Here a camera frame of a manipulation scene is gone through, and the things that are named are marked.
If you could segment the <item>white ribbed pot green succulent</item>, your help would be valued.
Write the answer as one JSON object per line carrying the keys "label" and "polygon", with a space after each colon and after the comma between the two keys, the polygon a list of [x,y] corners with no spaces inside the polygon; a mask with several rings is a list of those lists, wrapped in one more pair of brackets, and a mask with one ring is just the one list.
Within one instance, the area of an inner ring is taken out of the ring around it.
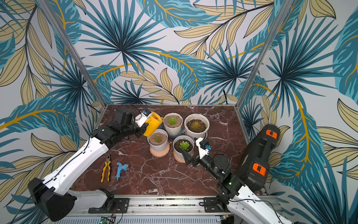
{"label": "white ribbed pot green succulent", "polygon": [[183,118],[178,113],[168,113],[163,118],[165,131],[170,137],[176,138],[183,133]]}

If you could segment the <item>white pot dark soil succulent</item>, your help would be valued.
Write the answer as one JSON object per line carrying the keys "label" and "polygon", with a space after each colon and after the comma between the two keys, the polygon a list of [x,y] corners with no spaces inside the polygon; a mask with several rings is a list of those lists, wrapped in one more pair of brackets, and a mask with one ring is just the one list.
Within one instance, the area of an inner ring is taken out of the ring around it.
{"label": "white pot dark soil succulent", "polygon": [[182,154],[183,151],[190,154],[191,156],[194,155],[194,141],[192,138],[186,135],[181,135],[175,138],[173,142],[173,148],[174,158],[179,163],[185,163],[184,156]]}

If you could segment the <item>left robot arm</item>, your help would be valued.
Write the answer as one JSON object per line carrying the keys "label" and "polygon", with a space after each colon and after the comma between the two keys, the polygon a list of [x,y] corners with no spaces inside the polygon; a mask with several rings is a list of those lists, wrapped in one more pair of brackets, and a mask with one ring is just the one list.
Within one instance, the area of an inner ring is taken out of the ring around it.
{"label": "left robot arm", "polygon": [[29,182],[28,190],[34,204],[53,222],[77,210],[115,210],[114,195],[109,191],[72,191],[71,187],[93,162],[125,137],[144,135],[152,116],[149,109],[140,115],[135,115],[129,108],[117,109],[112,120],[94,130],[85,145],[63,165],[43,179],[34,178]]}

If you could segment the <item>yellow watering can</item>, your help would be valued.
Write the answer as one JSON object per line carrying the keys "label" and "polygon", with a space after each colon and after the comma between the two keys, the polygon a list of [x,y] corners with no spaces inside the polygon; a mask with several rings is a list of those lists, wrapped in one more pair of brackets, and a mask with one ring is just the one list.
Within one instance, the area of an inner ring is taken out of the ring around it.
{"label": "yellow watering can", "polygon": [[146,123],[148,123],[149,126],[147,127],[144,136],[150,137],[158,129],[158,126],[161,124],[161,119],[156,112],[152,112],[152,116],[146,121]]}

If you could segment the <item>large white round pot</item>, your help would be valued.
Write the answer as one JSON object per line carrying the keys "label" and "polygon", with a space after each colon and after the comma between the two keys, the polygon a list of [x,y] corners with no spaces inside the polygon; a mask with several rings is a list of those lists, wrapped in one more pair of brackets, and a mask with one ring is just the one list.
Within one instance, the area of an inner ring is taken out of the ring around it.
{"label": "large white round pot", "polygon": [[184,121],[185,134],[190,138],[204,138],[208,137],[208,130],[210,128],[209,120],[202,114],[190,114]]}

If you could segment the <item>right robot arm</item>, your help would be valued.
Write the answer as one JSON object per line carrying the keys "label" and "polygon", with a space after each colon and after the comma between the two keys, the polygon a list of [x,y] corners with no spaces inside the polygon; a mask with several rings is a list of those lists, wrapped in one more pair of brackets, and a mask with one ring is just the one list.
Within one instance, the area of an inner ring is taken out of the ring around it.
{"label": "right robot arm", "polygon": [[235,172],[226,155],[210,156],[209,141],[195,140],[199,151],[191,156],[181,150],[186,165],[200,164],[216,180],[220,194],[207,197],[200,203],[207,213],[230,212],[248,224],[290,224],[291,221],[278,214],[272,203],[260,199],[255,192],[264,187],[269,174],[269,156],[278,145],[280,129],[266,125],[247,145]]}

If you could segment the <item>white pot pink soil succulent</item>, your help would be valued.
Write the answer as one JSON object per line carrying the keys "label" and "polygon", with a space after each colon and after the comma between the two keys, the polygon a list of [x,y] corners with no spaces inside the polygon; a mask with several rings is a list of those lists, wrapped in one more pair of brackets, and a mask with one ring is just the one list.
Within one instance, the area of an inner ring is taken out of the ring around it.
{"label": "white pot pink soil succulent", "polygon": [[163,129],[157,129],[147,138],[150,145],[150,152],[155,157],[163,157],[168,154],[170,146],[168,143],[168,134]]}

